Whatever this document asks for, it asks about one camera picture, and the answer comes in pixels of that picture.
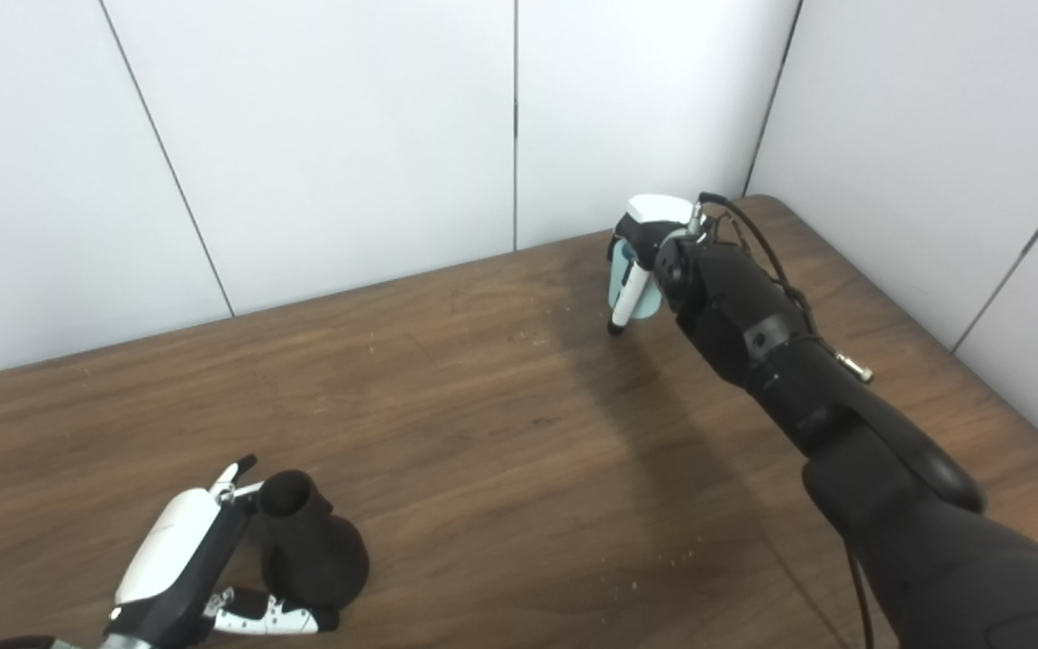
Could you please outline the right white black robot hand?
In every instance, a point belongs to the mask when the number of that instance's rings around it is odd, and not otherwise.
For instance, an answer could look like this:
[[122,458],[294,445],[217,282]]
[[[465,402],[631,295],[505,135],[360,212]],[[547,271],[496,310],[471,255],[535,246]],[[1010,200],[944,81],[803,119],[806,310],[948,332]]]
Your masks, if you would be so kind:
[[610,336],[622,335],[632,320],[660,309],[662,293],[655,277],[660,248],[668,239],[696,233],[698,226],[696,202],[659,194],[627,201],[606,248]]

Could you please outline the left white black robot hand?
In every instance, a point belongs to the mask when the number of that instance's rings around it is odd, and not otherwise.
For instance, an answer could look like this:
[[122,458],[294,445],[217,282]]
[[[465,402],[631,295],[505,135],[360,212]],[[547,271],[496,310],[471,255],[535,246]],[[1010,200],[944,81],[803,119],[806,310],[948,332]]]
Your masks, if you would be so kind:
[[337,631],[342,615],[218,580],[256,513],[262,484],[240,486],[257,463],[236,460],[210,488],[181,490],[116,589],[103,648],[197,648],[210,636],[317,636]]

